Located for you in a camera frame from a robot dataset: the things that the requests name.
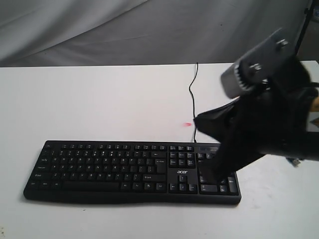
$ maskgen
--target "white fabric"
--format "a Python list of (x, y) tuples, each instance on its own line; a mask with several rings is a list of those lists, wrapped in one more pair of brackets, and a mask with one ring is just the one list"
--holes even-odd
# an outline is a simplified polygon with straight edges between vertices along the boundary
[(308, 4), (309, 0), (149, 0), (7, 66), (232, 62), (279, 27), (296, 39)]
[(147, 0), (1, 0), (0, 62), (39, 52)]

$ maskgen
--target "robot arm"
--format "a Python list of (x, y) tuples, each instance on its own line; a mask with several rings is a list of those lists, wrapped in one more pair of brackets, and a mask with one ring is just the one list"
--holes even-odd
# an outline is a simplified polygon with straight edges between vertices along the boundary
[(319, 133), (307, 132), (317, 85), (281, 29), (238, 59), (221, 82), (237, 99), (194, 119), (200, 132), (221, 143), (214, 160), (199, 166), (207, 178), (217, 180), (265, 154), (319, 160)]

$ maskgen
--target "black keyboard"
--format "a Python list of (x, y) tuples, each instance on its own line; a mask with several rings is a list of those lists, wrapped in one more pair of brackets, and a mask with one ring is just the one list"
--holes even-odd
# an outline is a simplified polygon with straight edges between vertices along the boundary
[(201, 176), (219, 144), (47, 141), (24, 196), (66, 203), (238, 204), (237, 175), (218, 183)]

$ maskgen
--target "black cable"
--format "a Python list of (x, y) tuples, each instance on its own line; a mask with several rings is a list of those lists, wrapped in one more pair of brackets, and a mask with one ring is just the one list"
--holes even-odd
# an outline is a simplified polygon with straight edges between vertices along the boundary
[[(195, 73), (194, 79), (193, 79), (193, 81), (190, 83), (190, 85), (188, 87), (188, 91), (189, 91), (191, 99), (193, 101), (193, 119), (195, 118), (195, 99), (194, 99), (194, 95), (193, 95), (193, 92), (191, 91), (190, 87), (192, 86), (192, 84), (194, 83), (194, 81), (196, 79), (197, 72), (198, 72), (198, 62), (196, 62), (196, 73)], [(193, 134), (194, 143), (197, 143), (196, 138), (195, 138), (196, 137), (196, 131), (197, 131), (197, 127), (195, 126), (194, 134)]]

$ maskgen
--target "white table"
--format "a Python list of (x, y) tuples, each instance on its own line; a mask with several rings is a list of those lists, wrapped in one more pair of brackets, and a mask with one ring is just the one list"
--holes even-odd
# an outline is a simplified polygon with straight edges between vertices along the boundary
[[(229, 102), (230, 64), (199, 65), (196, 113)], [(316, 62), (306, 62), (319, 79)], [(68, 205), (24, 199), (51, 140), (191, 141), (194, 65), (0, 69), (0, 239), (317, 238), (319, 163), (265, 156), (238, 172), (242, 201), (221, 205)], [(197, 134), (198, 142), (214, 142)]]

